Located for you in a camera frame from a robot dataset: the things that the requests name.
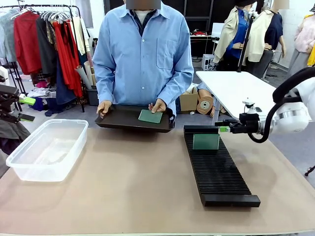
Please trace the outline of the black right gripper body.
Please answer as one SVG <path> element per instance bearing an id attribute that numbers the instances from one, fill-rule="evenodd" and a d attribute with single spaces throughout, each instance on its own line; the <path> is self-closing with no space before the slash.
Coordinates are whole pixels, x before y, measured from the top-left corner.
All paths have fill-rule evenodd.
<path id="1" fill-rule="evenodd" d="M 239 133 L 257 133 L 260 127 L 260 119 L 258 114 L 242 113 L 239 115 L 239 122 L 231 125 L 233 134 Z"/>

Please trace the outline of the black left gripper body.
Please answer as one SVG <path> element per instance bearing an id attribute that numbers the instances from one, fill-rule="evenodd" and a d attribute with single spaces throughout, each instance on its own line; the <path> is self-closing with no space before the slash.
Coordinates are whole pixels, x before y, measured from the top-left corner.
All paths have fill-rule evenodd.
<path id="1" fill-rule="evenodd" d="M 10 122 L 18 123 L 19 112 L 12 106 L 15 102 L 19 102 L 19 90 L 15 87 L 6 85 L 0 86 L 0 119 Z"/>

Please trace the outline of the person's left hand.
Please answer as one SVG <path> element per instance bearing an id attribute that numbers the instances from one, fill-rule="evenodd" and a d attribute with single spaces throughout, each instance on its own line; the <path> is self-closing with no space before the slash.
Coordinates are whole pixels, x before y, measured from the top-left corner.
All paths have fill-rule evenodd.
<path id="1" fill-rule="evenodd" d="M 166 104 L 163 100 L 157 99 L 155 104 L 151 103 L 148 105 L 148 109 L 154 114 L 157 112 L 165 112 L 166 110 Z"/>

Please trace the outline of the person's right hand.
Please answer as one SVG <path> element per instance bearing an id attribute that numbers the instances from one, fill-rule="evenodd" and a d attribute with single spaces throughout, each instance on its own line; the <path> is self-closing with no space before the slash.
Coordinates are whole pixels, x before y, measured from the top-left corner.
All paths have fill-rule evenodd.
<path id="1" fill-rule="evenodd" d="M 98 114 L 100 118 L 104 118 L 104 116 L 108 113 L 111 106 L 112 106 L 111 101 L 104 100 L 99 104 L 96 113 Z"/>

